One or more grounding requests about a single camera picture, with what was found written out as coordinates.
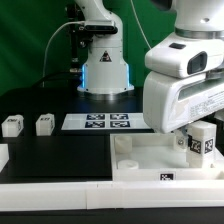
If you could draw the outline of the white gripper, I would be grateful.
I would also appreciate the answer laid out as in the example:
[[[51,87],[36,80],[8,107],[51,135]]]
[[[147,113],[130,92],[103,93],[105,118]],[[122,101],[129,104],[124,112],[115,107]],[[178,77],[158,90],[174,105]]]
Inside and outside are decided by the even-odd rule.
[[[224,78],[207,79],[199,74],[178,79],[150,72],[143,88],[143,118],[160,133],[175,131],[176,145],[188,146],[188,134],[181,128],[224,109]]]

